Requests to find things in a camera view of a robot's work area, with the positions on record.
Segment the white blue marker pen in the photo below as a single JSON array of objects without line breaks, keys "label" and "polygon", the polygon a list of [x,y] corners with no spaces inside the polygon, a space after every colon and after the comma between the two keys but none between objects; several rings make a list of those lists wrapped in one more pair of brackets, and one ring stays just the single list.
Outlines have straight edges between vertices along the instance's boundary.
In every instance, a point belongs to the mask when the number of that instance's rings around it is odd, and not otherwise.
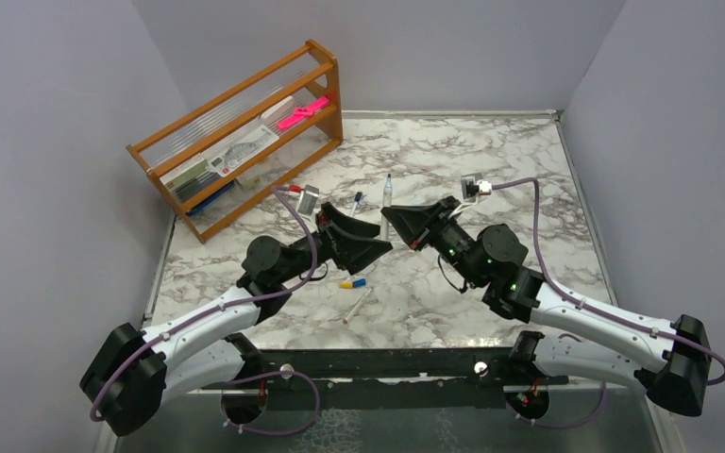
[{"label": "white blue marker pen", "polygon": [[382,194],[382,202],[381,202],[381,217],[380,217],[380,236],[384,241],[389,240],[389,231],[390,231],[390,224],[387,218],[385,217],[383,210],[385,208],[388,208],[391,206],[392,203],[392,197],[393,197],[393,184],[392,184],[392,176],[391,174],[388,174],[385,179],[385,184],[383,188],[383,194]]}]

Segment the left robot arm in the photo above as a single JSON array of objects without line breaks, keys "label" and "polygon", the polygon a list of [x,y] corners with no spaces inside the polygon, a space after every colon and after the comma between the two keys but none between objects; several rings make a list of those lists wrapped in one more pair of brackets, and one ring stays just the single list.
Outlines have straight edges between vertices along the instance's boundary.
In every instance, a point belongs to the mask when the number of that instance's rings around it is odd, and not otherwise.
[{"label": "left robot arm", "polygon": [[316,215],[318,229],[284,244],[262,235],[250,242],[236,284],[209,304],[145,330],[115,327],[79,381],[91,402],[90,416],[118,436],[144,425],[163,400],[193,387],[176,380],[189,359],[227,336],[267,320],[331,260],[355,275],[392,250],[379,226],[346,216],[329,202]]}]

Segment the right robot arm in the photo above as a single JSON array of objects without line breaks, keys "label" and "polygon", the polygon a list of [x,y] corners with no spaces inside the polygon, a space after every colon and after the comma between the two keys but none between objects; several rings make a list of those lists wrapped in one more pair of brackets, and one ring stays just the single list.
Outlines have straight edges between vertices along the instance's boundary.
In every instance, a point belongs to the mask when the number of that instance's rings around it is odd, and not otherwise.
[{"label": "right robot arm", "polygon": [[433,248],[482,302],[508,320],[564,330],[588,341],[582,351],[525,333],[506,362],[509,376],[529,384],[540,376],[578,376],[644,390],[657,406],[702,414],[712,359],[706,328],[682,314],[671,321],[623,310],[573,292],[525,266],[529,253],[505,224],[469,235],[457,221],[459,201],[381,209],[413,251]]}]

